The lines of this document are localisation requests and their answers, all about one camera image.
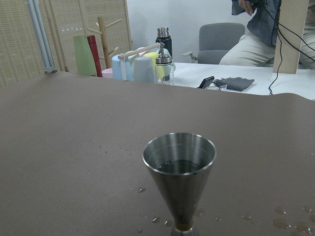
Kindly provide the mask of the grey folded cloth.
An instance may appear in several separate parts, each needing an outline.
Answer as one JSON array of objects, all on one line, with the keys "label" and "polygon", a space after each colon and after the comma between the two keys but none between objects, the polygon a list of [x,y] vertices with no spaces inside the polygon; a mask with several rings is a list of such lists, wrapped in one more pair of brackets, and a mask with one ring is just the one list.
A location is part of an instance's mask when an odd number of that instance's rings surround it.
[{"label": "grey folded cloth", "polygon": [[248,88],[253,82],[254,79],[246,79],[242,77],[229,77],[229,78],[221,78],[221,79],[214,79],[214,83],[218,86],[226,86],[229,90],[236,90],[236,91],[243,91]]}]

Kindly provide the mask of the light blue cup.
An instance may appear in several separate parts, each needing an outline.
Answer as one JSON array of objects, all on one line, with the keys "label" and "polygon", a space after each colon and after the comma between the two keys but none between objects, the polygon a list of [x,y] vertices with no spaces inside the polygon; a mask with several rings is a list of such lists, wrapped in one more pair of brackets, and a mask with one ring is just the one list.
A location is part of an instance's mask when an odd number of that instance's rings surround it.
[{"label": "light blue cup", "polygon": [[112,57],[112,71],[113,71],[113,78],[119,79],[119,80],[133,80],[133,74],[131,69],[131,64],[129,62],[128,58],[125,58],[125,64],[126,64],[126,73],[122,74],[121,69],[121,60],[118,58],[119,55],[114,55]]}]

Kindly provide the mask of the grey blue cup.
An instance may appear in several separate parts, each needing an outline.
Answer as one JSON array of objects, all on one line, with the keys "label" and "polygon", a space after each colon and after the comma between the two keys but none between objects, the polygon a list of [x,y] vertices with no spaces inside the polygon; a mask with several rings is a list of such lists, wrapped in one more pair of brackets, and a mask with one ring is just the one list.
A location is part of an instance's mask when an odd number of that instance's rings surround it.
[{"label": "grey blue cup", "polygon": [[143,83],[156,83],[152,59],[150,57],[137,57],[134,61],[134,81]]}]

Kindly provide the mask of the black steel thermos bottle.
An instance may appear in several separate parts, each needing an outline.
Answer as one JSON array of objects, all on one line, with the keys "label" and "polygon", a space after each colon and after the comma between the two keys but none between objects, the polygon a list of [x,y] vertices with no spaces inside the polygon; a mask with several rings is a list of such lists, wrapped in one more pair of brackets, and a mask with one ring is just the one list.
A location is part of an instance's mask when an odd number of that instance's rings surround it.
[{"label": "black steel thermos bottle", "polygon": [[172,39],[169,34],[169,28],[168,27],[161,27],[157,28],[157,38],[156,42],[162,42],[164,44],[165,49],[168,50],[171,57],[173,57],[172,54]]}]

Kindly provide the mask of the brown table mat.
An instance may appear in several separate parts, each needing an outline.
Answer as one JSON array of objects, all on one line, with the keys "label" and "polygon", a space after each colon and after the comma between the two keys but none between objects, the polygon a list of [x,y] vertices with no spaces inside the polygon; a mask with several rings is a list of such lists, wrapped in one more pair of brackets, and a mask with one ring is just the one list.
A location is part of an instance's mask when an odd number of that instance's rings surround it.
[{"label": "brown table mat", "polygon": [[202,236],[315,233],[313,101],[58,72],[0,89],[1,235],[169,235],[142,152],[171,132],[216,146]]}]

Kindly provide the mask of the yellow cup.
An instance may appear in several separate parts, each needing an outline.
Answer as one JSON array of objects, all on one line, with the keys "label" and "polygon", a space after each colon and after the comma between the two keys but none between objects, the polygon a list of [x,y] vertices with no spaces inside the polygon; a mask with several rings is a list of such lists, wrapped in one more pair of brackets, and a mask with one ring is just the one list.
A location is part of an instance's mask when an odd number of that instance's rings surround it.
[{"label": "yellow cup", "polygon": [[156,79],[160,80],[164,77],[164,69],[163,65],[160,62],[158,58],[158,53],[157,52],[149,52],[144,54],[145,57],[150,57],[152,60],[152,64],[155,66],[155,74],[156,74]]}]

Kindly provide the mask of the pink cup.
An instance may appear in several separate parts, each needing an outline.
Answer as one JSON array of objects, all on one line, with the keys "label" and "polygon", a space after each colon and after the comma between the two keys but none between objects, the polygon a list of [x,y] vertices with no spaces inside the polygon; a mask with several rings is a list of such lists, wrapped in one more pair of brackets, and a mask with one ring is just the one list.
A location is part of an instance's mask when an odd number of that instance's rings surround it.
[{"label": "pink cup", "polygon": [[102,77],[103,78],[113,78],[113,70],[112,68],[107,68],[102,70]]}]

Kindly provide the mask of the steel jigger measuring cup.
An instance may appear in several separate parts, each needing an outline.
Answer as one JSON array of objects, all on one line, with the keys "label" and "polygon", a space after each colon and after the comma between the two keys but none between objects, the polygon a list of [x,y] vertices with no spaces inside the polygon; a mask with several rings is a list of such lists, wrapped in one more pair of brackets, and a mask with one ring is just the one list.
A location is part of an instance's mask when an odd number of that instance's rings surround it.
[{"label": "steel jigger measuring cup", "polygon": [[191,133],[169,133],[147,143],[142,159],[173,217],[173,236],[197,236],[193,222],[217,157],[212,141]]}]

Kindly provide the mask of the wooden mug tree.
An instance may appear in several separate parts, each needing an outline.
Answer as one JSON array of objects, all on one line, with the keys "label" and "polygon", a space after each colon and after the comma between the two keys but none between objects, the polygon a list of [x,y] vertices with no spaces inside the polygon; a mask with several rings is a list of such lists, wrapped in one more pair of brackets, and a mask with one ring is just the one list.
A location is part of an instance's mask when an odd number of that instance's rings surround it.
[{"label": "wooden mug tree", "polygon": [[103,17],[98,17],[97,21],[98,21],[99,30],[92,29],[92,28],[86,28],[86,29],[90,32],[93,32],[93,33],[100,35],[104,56],[99,57],[99,59],[105,61],[106,68],[108,69],[108,68],[112,67],[111,57],[118,50],[118,47],[116,47],[115,49],[113,49],[111,51],[109,50],[106,29],[120,23],[122,21],[122,19],[118,19],[116,21],[113,21],[112,23],[110,23],[108,25],[105,24]]}]

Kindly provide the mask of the glass oil dispenser bottle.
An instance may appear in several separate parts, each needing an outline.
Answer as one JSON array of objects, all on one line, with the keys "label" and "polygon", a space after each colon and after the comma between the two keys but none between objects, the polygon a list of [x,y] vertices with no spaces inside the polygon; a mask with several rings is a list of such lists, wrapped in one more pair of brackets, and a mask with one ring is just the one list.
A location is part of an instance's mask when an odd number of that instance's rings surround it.
[{"label": "glass oil dispenser bottle", "polygon": [[163,65],[164,77],[160,80],[156,79],[158,84],[174,85],[174,63],[167,49],[159,49],[158,58]]}]

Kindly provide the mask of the grey office chair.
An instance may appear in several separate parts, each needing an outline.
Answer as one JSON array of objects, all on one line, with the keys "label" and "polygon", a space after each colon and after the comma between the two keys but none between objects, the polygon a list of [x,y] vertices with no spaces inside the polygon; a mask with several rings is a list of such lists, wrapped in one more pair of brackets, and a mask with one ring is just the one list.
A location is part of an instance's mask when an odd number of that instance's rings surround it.
[{"label": "grey office chair", "polygon": [[190,56],[191,62],[199,64],[219,64],[221,59],[232,49],[245,33],[245,26],[240,23],[213,23],[200,27],[199,52],[182,54]]}]

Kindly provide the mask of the upright wooden plank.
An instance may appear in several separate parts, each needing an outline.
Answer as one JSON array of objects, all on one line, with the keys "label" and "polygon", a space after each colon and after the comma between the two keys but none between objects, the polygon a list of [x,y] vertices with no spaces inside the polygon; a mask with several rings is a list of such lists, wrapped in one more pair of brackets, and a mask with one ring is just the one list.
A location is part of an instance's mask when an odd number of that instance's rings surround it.
[{"label": "upright wooden plank", "polygon": [[298,68],[308,0],[283,0],[273,71],[295,74]]}]

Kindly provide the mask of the seated person operator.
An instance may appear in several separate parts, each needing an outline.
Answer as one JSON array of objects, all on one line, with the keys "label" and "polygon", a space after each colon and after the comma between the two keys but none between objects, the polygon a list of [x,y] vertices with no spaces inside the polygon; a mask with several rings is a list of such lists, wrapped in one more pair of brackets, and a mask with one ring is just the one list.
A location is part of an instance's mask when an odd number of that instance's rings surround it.
[{"label": "seated person operator", "polygon": [[[247,13],[252,19],[247,24],[249,32],[220,60],[220,65],[262,66],[275,55],[277,41],[277,18],[281,2],[268,0],[263,7],[254,11],[249,0],[233,0],[232,15]],[[301,47],[299,61],[305,68],[315,68],[315,2],[308,1],[308,9],[303,32],[305,45]]]}]

